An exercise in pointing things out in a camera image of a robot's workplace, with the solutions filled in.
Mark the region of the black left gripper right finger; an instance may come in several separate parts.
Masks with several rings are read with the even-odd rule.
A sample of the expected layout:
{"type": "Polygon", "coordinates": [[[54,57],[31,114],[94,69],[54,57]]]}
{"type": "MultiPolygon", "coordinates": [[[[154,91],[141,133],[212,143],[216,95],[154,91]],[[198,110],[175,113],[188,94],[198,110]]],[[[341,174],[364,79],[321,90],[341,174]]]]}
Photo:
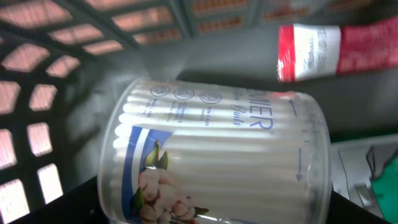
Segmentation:
{"type": "Polygon", "coordinates": [[[332,191],[326,224],[390,224],[332,191]]]}

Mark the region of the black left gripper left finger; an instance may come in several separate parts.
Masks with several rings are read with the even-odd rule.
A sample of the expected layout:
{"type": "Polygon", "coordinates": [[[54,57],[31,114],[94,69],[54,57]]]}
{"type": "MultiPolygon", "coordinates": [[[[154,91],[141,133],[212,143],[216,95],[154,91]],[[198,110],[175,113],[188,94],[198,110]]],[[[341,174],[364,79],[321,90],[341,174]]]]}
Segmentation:
{"type": "Polygon", "coordinates": [[[62,195],[44,207],[25,215],[11,224],[109,224],[102,211],[93,177],[71,192],[62,195]]]}

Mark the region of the white round tub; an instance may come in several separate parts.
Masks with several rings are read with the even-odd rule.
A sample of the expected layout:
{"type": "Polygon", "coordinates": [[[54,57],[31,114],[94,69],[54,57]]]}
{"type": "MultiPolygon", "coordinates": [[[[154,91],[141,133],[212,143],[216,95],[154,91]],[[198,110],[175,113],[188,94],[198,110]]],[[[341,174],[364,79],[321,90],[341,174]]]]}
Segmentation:
{"type": "Polygon", "coordinates": [[[99,202],[128,223],[325,223],[330,138],[310,95],[136,80],[108,123],[99,202]]]}

